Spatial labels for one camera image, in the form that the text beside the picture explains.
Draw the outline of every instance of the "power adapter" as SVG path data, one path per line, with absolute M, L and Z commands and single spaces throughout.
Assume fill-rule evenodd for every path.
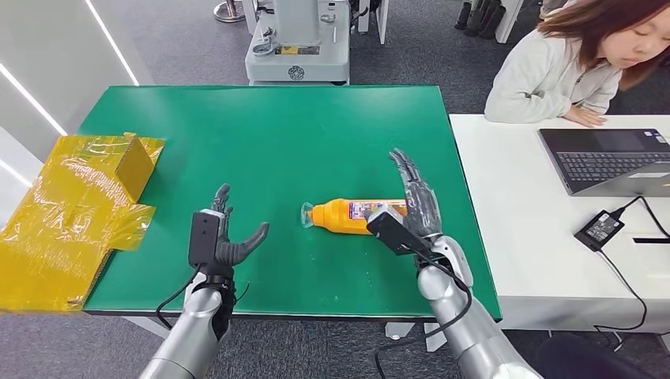
M 600 211 L 580 231 L 575 233 L 574 237 L 592 251 L 601 251 L 603 246 L 625 226 L 619 220 L 622 212 L 619 212 L 619 209 L 613 213 Z

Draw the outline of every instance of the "silver robotic arm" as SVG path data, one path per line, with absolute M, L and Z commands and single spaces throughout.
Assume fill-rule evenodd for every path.
M 237 302 L 233 266 L 242 263 L 265 240 L 269 227 L 262 223 L 246 241 L 230 242 L 228 221 L 232 207 L 226 206 L 229 189 L 222 185 L 212 208 L 193 214 L 188 259 L 194 274 L 189 283 L 198 272 L 205 274 L 205 281 L 193 289 L 175 326 L 142 371 L 141 379 L 205 377 L 224 342 Z
M 458 243 L 442 234 L 432 189 L 403 152 L 390 157 L 405 186 L 407 216 L 382 207 L 368 219 L 368 230 L 396 254 L 416 255 L 419 292 L 430 303 L 465 377 L 540 378 L 472 297 L 470 267 Z

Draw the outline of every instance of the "white wall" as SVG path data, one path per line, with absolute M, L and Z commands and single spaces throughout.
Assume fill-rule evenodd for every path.
M 42 162 L 2 127 L 0 127 L 0 161 L 2 161 L 0 166 L 4 163 L 16 171 L 12 174 L 4 167 L 0 167 L 0 228 L 2 228 L 29 188 L 23 180 L 17 178 L 17 175 L 32 183 L 42 168 Z
M 139 84 L 149 71 L 109 7 L 113 0 L 0 1 L 0 65 L 67 133 L 76 133 L 110 85 Z M 60 133 L 0 74 L 0 159 L 32 181 Z M 0 167 L 0 225 L 27 187 Z

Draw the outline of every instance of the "bottle label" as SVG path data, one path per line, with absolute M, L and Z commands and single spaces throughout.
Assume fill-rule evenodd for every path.
M 404 201 L 352 201 L 349 203 L 349 219 L 361 220 L 375 213 L 382 205 L 387 204 L 403 216 L 407 215 Z

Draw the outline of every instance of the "orange bottle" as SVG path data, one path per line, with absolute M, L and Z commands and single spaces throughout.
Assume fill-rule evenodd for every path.
M 325 204 L 303 204 L 300 219 L 304 227 L 324 227 L 333 233 L 368 235 L 366 216 L 382 205 L 394 207 L 398 213 L 407 215 L 405 200 L 345 200 L 335 199 Z

